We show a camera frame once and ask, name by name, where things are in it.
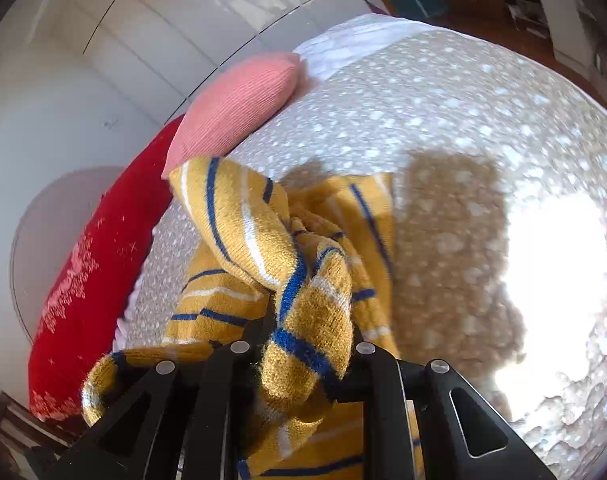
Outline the yellow striped knit sweater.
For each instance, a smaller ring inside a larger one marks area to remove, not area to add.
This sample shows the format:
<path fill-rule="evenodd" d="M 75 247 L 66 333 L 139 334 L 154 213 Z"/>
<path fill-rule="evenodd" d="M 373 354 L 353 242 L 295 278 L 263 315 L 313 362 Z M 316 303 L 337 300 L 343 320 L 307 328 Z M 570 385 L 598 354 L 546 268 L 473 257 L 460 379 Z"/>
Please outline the yellow striped knit sweater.
<path fill-rule="evenodd" d="M 288 191 L 231 159 L 198 156 L 167 177 L 200 242 L 162 344 L 100 359 L 82 387 L 84 420 L 97 422 L 136 368 L 204 361 L 273 313 L 238 474 L 360 478 L 362 412 L 325 388 L 345 375 L 354 334 L 397 352 L 392 175 Z"/>

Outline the white pink bed sheet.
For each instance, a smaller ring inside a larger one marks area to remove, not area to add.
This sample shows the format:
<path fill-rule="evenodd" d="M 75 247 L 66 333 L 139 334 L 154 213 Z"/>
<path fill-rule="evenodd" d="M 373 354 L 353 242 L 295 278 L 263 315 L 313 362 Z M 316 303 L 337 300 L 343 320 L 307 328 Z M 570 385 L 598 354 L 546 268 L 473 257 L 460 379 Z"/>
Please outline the white pink bed sheet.
<path fill-rule="evenodd" d="M 433 29 L 435 26 L 423 22 L 369 13 L 305 40 L 294 52 L 302 61 L 303 80 L 318 84 L 360 58 Z"/>

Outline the red knit pillow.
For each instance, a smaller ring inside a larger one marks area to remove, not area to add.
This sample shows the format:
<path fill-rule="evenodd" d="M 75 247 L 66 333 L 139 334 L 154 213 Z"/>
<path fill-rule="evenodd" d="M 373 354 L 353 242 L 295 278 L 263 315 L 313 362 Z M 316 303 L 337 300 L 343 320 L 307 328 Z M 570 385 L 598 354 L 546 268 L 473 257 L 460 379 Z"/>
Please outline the red knit pillow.
<path fill-rule="evenodd" d="M 162 169 L 179 125 L 169 122 L 102 196 L 46 297 L 28 363 L 29 409 L 42 422 L 80 418 L 84 379 L 113 348 L 170 204 Z"/>

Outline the beige heart-pattern blanket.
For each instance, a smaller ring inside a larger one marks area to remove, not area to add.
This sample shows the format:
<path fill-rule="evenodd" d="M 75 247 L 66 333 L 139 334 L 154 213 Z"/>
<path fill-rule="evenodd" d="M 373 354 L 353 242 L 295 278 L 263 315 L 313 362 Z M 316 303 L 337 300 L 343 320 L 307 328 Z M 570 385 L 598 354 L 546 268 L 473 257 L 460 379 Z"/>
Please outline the beige heart-pattern blanket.
<path fill-rule="evenodd" d="M 607 463 L 607 113 L 553 70 L 430 30 L 325 68 L 232 158 L 306 188 L 393 179 L 391 328 L 449 361 L 561 479 Z"/>

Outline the pink ribbed cushion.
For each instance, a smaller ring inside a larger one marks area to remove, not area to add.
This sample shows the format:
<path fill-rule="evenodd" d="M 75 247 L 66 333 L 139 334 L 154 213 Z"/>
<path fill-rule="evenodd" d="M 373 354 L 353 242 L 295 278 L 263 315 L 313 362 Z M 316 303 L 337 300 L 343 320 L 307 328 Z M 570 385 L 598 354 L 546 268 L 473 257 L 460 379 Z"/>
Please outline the pink ribbed cushion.
<path fill-rule="evenodd" d="M 230 153 L 275 115 L 296 90 L 302 62 L 294 52 L 261 54 L 234 65 L 200 92 L 168 148 L 162 177 L 196 156 Z"/>

